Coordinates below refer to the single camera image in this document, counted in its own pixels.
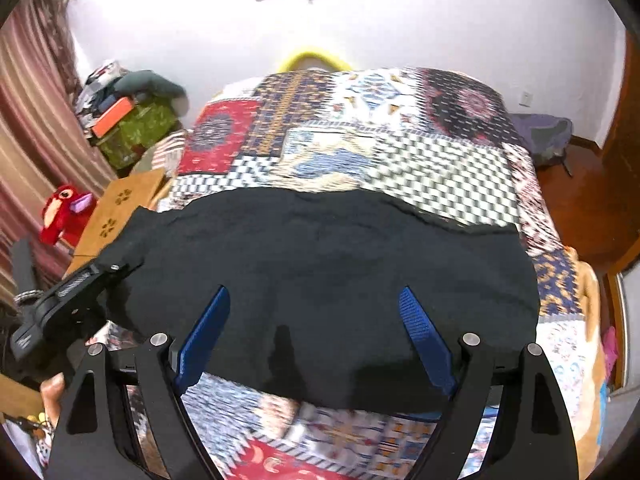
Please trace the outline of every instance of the patterned bedspread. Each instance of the patterned bedspread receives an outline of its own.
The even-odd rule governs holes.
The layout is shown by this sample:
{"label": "patterned bedspread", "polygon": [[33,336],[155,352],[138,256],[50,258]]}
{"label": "patterned bedspread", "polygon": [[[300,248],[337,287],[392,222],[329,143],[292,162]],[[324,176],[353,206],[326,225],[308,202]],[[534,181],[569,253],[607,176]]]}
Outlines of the patterned bedspread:
{"label": "patterned bedspread", "polygon": [[[362,187],[465,224],[516,224],[538,274],[537,343],[576,440],[594,433],[600,346],[593,330],[587,334],[578,261],[559,240],[529,153],[493,89],[465,75],[413,68],[254,78],[205,106],[177,173],[159,210],[238,187]],[[581,402],[585,396],[590,404]],[[404,478],[438,420],[437,413],[389,417],[299,406],[209,374],[182,401],[219,469],[241,478]],[[486,409],[461,476],[480,467],[496,412]],[[139,423],[145,433],[143,416]],[[589,455],[583,463],[597,450],[578,446]]]}

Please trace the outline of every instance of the blue gripper pad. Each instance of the blue gripper pad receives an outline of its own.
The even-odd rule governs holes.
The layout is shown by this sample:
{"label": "blue gripper pad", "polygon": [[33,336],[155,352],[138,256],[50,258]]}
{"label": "blue gripper pad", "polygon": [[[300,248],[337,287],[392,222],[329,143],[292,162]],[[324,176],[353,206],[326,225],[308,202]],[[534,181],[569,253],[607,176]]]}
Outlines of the blue gripper pad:
{"label": "blue gripper pad", "polygon": [[456,380],[451,373],[451,352],[408,286],[400,293],[399,308],[404,327],[431,384],[450,396],[456,388]]}
{"label": "blue gripper pad", "polygon": [[200,380],[204,367],[229,317],[229,292],[221,286],[209,303],[178,355],[174,387],[179,395]]}

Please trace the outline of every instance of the stuffed toy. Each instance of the stuffed toy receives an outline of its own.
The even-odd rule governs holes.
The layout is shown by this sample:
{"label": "stuffed toy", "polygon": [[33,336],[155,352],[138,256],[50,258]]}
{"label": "stuffed toy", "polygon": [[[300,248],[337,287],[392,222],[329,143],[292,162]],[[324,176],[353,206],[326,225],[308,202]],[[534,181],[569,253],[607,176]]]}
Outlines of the stuffed toy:
{"label": "stuffed toy", "polygon": [[95,209],[91,193],[80,193],[73,186],[60,186],[42,209],[40,241],[55,245],[64,238],[75,247]]}

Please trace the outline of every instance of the striped curtain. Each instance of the striped curtain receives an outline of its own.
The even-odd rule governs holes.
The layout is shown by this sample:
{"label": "striped curtain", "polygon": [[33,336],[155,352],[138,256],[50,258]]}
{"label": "striped curtain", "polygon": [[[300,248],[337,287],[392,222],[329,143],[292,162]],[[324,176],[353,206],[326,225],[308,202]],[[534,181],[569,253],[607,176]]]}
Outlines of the striped curtain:
{"label": "striped curtain", "polygon": [[72,112],[79,89],[62,0],[20,0],[0,28],[0,299],[9,304],[16,240],[31,237],[45,285],[70,261],[68,246],[38,241],[47,198],[62,184],[101,196],[116,178]]}

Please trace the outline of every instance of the wooden floor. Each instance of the wooden floor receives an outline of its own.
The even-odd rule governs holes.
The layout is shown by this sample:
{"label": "wooden floor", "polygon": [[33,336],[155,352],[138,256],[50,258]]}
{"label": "wooden floor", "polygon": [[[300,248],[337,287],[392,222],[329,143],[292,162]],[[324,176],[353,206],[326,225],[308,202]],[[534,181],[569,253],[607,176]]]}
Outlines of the wooden floor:
{"label": "wooden floor", "polygon": [[602,276],[631,247],[638,232],[615,172],[598,155],[581,146],[568,146],[567,161],[573,178],[562,166],[552,166],[538,170],[538,179],[562,243],[575,248],[600,280],[601,327],[606,330],[612,315]]}

